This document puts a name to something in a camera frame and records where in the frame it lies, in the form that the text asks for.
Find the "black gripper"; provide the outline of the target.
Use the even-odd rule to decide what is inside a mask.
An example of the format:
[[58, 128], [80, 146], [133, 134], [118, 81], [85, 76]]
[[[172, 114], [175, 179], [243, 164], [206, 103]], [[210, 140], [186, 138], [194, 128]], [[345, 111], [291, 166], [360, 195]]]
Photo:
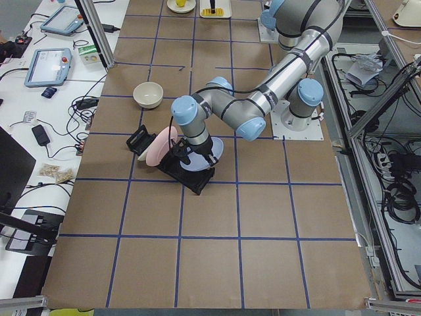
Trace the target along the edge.
[[207, 138], [206, 141], [203, 142], [202, 144], [190, 145], [190, 148], [195, 153], [202, 155], [207, 161], [207, 163], [209, 164], [209, 167], [213, 167], [215, 164], [217, 164], [218, 159], [212, 153], [212, 146], [213, 146], [212, 138]]

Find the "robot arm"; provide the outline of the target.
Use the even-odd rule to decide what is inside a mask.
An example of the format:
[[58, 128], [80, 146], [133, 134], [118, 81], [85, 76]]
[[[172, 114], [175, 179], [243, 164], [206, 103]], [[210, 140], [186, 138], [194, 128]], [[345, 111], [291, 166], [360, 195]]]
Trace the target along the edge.
[[170, 150], [172, 156], [188, 164], [187, 156], [194, 152], [210, 166], [217, 164], [205, 124], [211, 115], [246, 140], [258, 138], [266, 126], [265, 116], [332, 49], [341, 33], [345, 11], [344, 1], [272, 1], [260, 19], [267, 28], [275, 28], [281, 38], [293, 40], [293, 46], [261, 83], [244, 92], [243, 99], [235, 98], [237, 92], [221, 77], [191, 95], [175, 99], [171, 113], [184, 138]]

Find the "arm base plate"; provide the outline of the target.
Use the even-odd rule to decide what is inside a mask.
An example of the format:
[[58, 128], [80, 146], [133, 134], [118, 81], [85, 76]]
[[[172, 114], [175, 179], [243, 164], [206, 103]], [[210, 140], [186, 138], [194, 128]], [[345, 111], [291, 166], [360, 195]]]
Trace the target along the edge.
[[261, 43], [278, 43], [279, 33], [276, 29], [271, 30], [263, 25], [260, 18], [257, 19], [259, 38]]
[[275, 140], [323, 141], [324, 136], [316, 107], [308, 118], [295, 117], [290, 102], [281, 100], [270, 112], [272, 136]]

